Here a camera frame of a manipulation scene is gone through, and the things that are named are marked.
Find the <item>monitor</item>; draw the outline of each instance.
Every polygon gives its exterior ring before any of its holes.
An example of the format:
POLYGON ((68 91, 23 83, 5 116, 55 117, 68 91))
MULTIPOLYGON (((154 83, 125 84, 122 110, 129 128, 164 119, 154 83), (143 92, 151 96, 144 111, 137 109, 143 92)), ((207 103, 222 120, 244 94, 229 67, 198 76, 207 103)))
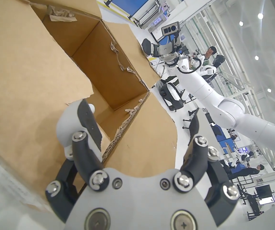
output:
POLYGON ((255 189, 260 199, 263 199, 266 197, 272 197, 272 191, 269 184, 256 187, 255 189))

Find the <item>cardboard box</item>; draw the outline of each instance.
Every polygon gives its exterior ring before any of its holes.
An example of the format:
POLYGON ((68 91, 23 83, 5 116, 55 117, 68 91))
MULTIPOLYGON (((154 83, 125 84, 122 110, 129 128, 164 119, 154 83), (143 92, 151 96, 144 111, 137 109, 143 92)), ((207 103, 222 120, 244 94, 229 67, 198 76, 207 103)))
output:
POLYGON ((177 131, 150 93, 157 80, 130 27, 104 22, 96 0, 0 0, 0 159, 40 197, 65 160, 58 118, 81 98, 95 105, 106 167, 174 168, 177 131))

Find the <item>robot camera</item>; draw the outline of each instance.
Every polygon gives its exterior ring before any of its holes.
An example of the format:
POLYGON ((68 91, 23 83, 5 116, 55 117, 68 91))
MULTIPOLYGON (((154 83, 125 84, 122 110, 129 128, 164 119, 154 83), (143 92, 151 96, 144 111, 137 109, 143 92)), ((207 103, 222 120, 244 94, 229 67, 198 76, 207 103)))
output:
POLYGON ((180 31, 180 24, 179 22, 175 22, 172 24, 169 24, 167 26, 163 26, 161 28, 163 36, 168 36, 171 34, 175 34, 180 31))

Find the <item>yellow floor stripe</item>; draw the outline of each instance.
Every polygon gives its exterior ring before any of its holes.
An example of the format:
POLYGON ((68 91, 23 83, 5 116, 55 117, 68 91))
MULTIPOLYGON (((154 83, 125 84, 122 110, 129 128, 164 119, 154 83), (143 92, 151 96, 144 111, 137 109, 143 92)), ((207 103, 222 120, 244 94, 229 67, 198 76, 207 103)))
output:
POLYGON ((123 13, 125 13, 126 15, 128 15, 128 16, 129 16, 129 14, 128 14, 126 11, 124 11, 124 10, 123 10, 123 9, 121 9, 120 7, 118 7, 118 6, 114 5, 113 3, 111 3, 111 6, 113 6, 114 8, 116 8, 116 9, 120 10, 121 12, 123 12, 123 13))
POLYGON ((131 24, 134 24, 131 20, 129 20, 129 18, 125 17, 124 15, 120 14, 119 12, 113 10, 112 8, 109 8, 108 6, 106 6, 104 3, 97 1, 97 3, 103 7, 105 7, 106 9, 118 14, 119 16, 121 16, 122 18, 124 18, 125 20, 129 21, 131 24))

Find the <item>white ceiling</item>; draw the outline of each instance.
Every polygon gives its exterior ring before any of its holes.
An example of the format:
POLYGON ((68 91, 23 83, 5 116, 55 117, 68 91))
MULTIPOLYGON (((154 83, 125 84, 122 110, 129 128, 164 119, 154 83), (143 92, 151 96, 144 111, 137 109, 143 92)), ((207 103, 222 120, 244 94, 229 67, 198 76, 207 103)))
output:
POLYGON ((259 93, 265 118, 275 123, 275 0, 218 0, 213 6, 219 10, 221 23, 259 93), (257 17, 259 13, 264 14, 262 20, 257 17))

